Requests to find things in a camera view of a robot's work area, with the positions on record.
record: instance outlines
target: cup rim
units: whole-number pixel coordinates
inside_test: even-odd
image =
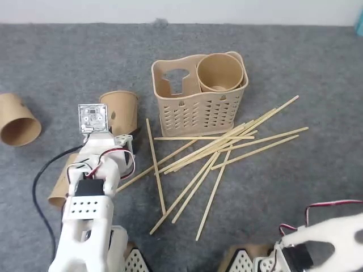
[[[134,92],[124,91],[124,90],[117,90],[117,91],[111,91],[111,92],[106,92],[106,93],[102,94],[102,95],[100,96],[100,98],[99,98],[99,101],[101,102],[101,99],[102,99],[102,98],[106,97],[107,95],[113,95],[113,94],[115,94],[115,93],[121,93],[121,94],[131,94],[131,95],[135,96],[135,97],[136,97],[136,99],[138,100],[138,95],[136,95],[136,93],[134,93]]]
[[[6,141],[4,139],[4,131],[7,129],[7,126],[9,126],[11,123],[13,122],[16,122],[16,121],[19,121],[19,120],[29,120],[31,122],[34,122],[35,126],[34,126],[34,133],[31,137],[29,137],[26,141],[24,142],[19,142],[19,143],[11,143],[9,141]],[[33,141],[35,141],[36,138],[38,138],[38,136],[40,135],[41,133],[41,123],[39,122],[38,119],[34,118],[34,117],[19,117],[19,118],[15,118],[11,121],[9,121],[8,123],[6,123],[5,125],[3,125],[1,128],[0,128],[0,139],[3,143],[7,144],[8,146],[15,146],[15,147],[18,147],[18,146],[25,146]]]

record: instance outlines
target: pile of chopsticks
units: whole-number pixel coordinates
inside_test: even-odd
[[[146,120],[146,124],[147,124],[147,130],[149,133],[149,141],[150,141],[150,147],[151,147],[151,153],[153,155],[153,163],[154,165],[149,167],[148,169],[146,169],[145,171],[143,171],[142,173],[140,173],[139,175],[137,175],[136,177],[134,177],[133,179],[131,179],[130,181],[128,181],[127,183],[125,183],[124,185],[122,185],[121,187],[119,187],[117,189],[117,191],[121,191],[123,189],[125,189],[127,186],[131,185],[132,183],[134,183],[135,181],[137,181],[138,179],[140,179],[141,177],[143,177],[144,175],[146,175],[147,173],[149,173],[152,170],[155,170],[155,176],[157,178],[157,185],[158,185],[158,190],[159,190],[159,196],[160,196],[160,201],[161,201],[161,208],[162,208],[162,217],[159,219],[159,221],[156,223],[156,225],[151,229],[150,234],[152,235],[158,228],[159,226],[165,221],[165,219],[170,215],[170,213],[172,212],[172,210],[176,207],[176,205],[178,205],[178,203],[183,199],[183,197],[188,193],[188,191],[193,187],[193,189],[191,190],[191,192],[189,193],[188,197],[184,200],[182,206],[180,207],[179,211],[176,213],[176,215],[174,216],[172,223],[175,223],[177,221],[177,219],[179,218],[180,214],[183,212],[183,210],[185,209],[185,207],[187,206],[187,204],[189,203],[189,201],[192,199],[192,197],[194,196],[194,194],[196,193],[196,191],[198,190],[198,188],[200,187],[200,185],[203,183],[203,181],[205,180],[206,176],[208,175],[208,173],[211,170],[215,170],[215,169],[220,169],[220,172],[218,174],[216,183],[214,184],[214,188],[212,190],[212,193],[210,195],[209,201],[207,203],[205,212],[203,214],[203,218],[201,220],[198,232],[197,232],[197,236],[196,236],[196,241],[198,241],[206,218],[208,216],[210,207],[212,205],[213,202],[213,198],[214,195],[217,191],[217,188],[219,186],[219,183],[221,181],[224,169],[226,167],[226,165],[237,162],[239,160],[242,160],[244,158],[247,158],[251,155],[260,153],[262,151],[265,151],[269,148],[272,148],[274,146],[278,146],[282,143],[291,141],[292,139],[296,139],[297,137],[299,137],[299,135],[297,133],[305,131],[307,129],[309,129],[308,127],[303,127],[300,129],[295,129],[292,131],[288,131],[285,133],[281,133],[278,135],[273,135],[267,138],[263,138],[263,139],[258,139],[258,140],[254,140],[254,141],[250,141],[250,142],[246,142],[246,143],[242,143],[242,144],[238,144],[238,145],[234,145],[237,142],[241,141],[241,140],[246,140],[246,139],[254,139],[254,134],[256,134],[258,131],[255,130],[256,127],[258,127],[259,125],[261,125],[263,122],[265,122],[267,119],[271,118],[272,116],[274,116],[276,113],[278,113],[279,111],[283,110],[285,107],[287,107],[288,105],[290,105],[292,102],[294,102],[295,100],[297,100],[299,98],[299,96],[295,96],[294,98],[290,99],[289,101],[287,101],[285,104],[283,104],[282,106],[278,107],[278,108],[274,108],[271,109],[270,111],[268,111],[267,113],[265,113],[264,115],[260,116],[258,119],[256,120],[251,120],[247,123],[243,123],[240,124],[239,126],[233,128],[232,130],[228,131],[227,133],[225,133],[222,136],[219,137],[172,137],[172,138],[155,138],[156,140],[177,140],[177,139],[191,139],[191,141],[187,144],[185,144],[184,146],[182,146],[181,148],[177,149],[176,151],[174,151],[173,153],[171,153],[169,156],[166,156],[164,159],[157,161],[156,160],[156,155],[155,155],[155,150],[154,150],[154,144],[153,144],[153,138],[151,135],[151,130],[150,130],[150,125],[149,125],[149,120]],[[246,147],[246,146],[251,146],[251,145],[255,145],[258,143],[263,143],[266,141],[271,141],[273,139],[278,139],[278,138],[283,138],[286,137],[284,139],[281,139],[279,141],[273,142],[269,145],[266,145],[262,148],[253,150],[251,152],[248,152],[244,155],[238,156],[236,158],[233,159],[229,159],[229,156],[231,154],[232,150],[238,149],[238,148],[242,148],[242,147]],[[190,145],[192,145],[193,143],[195,143],[198,140],[202,140],[202,139],[212,139],[213,141],[206,144],[205,146],[203,146],[202,148],[190,153],[189,155],[161,168],[158,169],[158,167],[166,162],[168,159],[174,157],[176,154],[180,153],[181,151],[185,150],[187,147],[189,147]],[[223,163],[214,165],[215,162],[217,161],[218,157],[223,153],[226,152],[226,155],[224,157]],[[179,196],[176,198],[176,200],[173,202],[173,204],[166,210],[165,209],[165,204],[164,204],[164,199],[163,199],[163,193],[162,193],[162,187],[161,187],[161,180],[160,180],[160,173],[164,173],[164,174],[168,174],[171,172],[177,172],[179,170],[181,170],[183,167],[185,167],[186,165],[189,165],[197,160],[200,160],[206,156],[209,156],[210,158],[209,160],[203,165],[203,167],[198,171],[198,173],[195,175],[195,177],[189,182],[189,184],[184,188],[184,190],[179,194]]]

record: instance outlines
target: tipped over paper cup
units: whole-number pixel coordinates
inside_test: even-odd
[[[34,141],[41,125],[22,100],[13,93],[0,95],[0,138],[9,146],[23,146]]]

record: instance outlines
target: black cable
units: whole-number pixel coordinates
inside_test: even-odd
[[[89,139],[89,135],[88,138],[85,140],[85,142],[80,145],[80,146],[76,146],[73,147],[71,149],[68,149],[62,153],[60,153],[59,155],[55,156],[53,159],[51,159],[50,161],[48,161],[46,164],[44,164],[44,166],[41,168],[41,170],[38,172],[38,174],[35,176],[34,180],[33,180],[33,187],[32,187],[32,198],[33,198],[33,204],[35,206],[36,211],[38,212],[38,214],[40,215],[40,218],[42,219],[42,221],[44,222],[45,226],[47,227],[47,230],[49,232],[50,235],[50,239],[52,241],[52,258],[50,259],[50,262],[52,263],[54,258],[56,257],[56,237],[54,235],[53,229],[49,224],[49,221],[47,220],[47,218],[45,217],[43,211],[41,210],[39,204],[38,204],[38,200],[36,198],[36,185],[38,184],[39,178],[40,176],[44,173],[44,171],[48,168],[48,166],[50,166],[53,162],[55,162],[56,160],[60,159],[61,157],[72,153],[80,148],[82,148],[88,141]]]

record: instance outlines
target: brown paper cup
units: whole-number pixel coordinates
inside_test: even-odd
[[[39,121],[17,95],[0,95],[0,137],[4,143],[23,146],[34,141],[40,132]]]
[[[215,53],[198,63],[197,76],[202,92],[227,92],[240,85],[243,68],[231,55]]]
[[[129,91],[113,91],[100,97],[100,103],[107,104],[108,123],[112,134],[129,134],[137,129],[138,97]]]
[[[66,165],[64,166],[61,175],[59,176],[56,186],[54,186],[53,191],[48,197],[48,202],[58,208],[62,208],[64,202],[66,201],[66,195],[68,193],[68,180],[66,177],[66,170],[69,164],[74,163],[78,154],[71,154],[68,157]]]

